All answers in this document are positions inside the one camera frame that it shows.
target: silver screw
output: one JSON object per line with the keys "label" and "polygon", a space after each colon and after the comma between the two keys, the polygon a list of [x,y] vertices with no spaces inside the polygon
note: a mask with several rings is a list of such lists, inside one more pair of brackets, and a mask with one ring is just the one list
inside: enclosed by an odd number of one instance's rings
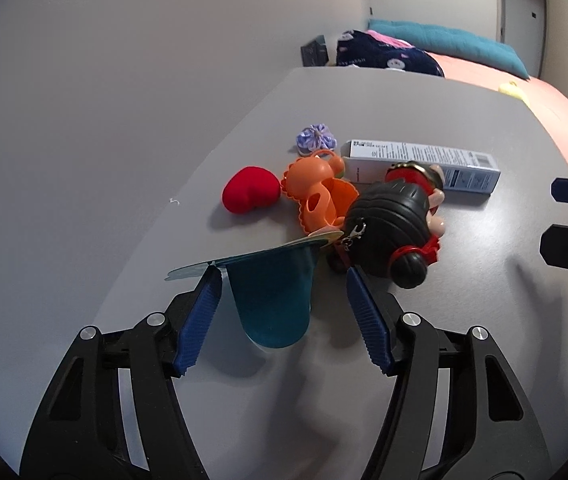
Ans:
{"label": "silver screw", "polygon": [[150,326],[159,326],[163,324],[164,321],[166,321],[166,318],[161,312],[155,312],[154,314],[150,314],[150,316],[146,318],[146,322]]}
{"label": "silver screw", "polygon": [[80,337],[87,341],[88,339],[94,338],[96,335],[97,330],[93,326],[87,326],[86,328],[82,328],[80,332]]}
{"label": "silver screw", "polygon": [[419,317],[414,312],[408,312],[407,314],[404,314],[403,316],[401,316],[401,320],[410,326],[417,326],[421,323],[421,317]]}
{"label": "silver screw", "polygon": [[474,329],[471,330],[471,333],[473,334],[474,337],[477,337],[480,341],[488,339],[488,330],[486,330],[481,326],[474,327]]}

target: barcode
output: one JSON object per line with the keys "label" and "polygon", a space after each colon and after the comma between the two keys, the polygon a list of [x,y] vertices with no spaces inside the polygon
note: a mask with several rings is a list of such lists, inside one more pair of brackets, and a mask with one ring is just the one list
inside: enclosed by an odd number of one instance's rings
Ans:
{"label": "barcode", "polygon": [[477,157],[477,164],[482,168],[492,168],[491,161],[488,160],[488,157],[485,155],[479,155],[478,153],[475,154]]}

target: navy blue blanket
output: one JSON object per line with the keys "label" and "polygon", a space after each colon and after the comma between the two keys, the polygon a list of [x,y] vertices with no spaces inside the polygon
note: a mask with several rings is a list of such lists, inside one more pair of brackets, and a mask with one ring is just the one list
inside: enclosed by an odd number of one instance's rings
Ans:
{"label": "navy blue blanket", "polygon": [[438,62],[423,50],[396,48],[358,30],[344,32],[337,41],[337,66],[348,65],[398,68],[406,72],[444,76]]}

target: long teal cushion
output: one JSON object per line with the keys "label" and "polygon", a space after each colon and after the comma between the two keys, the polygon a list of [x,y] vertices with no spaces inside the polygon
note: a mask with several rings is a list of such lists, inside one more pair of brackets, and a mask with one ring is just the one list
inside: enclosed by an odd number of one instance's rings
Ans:
{"label": "long teal cushion", "polygon": [[392,38],[408,41],[422,50],[480,63],[522,79],[529,78],[524,63],[511,46],[459,28],[386,20],[370,20],[368,28]]}

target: yellow object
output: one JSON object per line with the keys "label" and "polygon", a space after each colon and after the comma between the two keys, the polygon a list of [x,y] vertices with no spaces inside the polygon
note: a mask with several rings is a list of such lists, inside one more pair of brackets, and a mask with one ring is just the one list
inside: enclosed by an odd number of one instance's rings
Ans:
{"label": "yellow object", "polygon": [[498,90],[503,94],[510,95],[511,97],[515,97],[515,99],[522,100],[524,104],[530,108],[530,101],[528,100],[528,96],[520,87],[518,87],[518,84],[515,83],[515,81],[502,83]]}

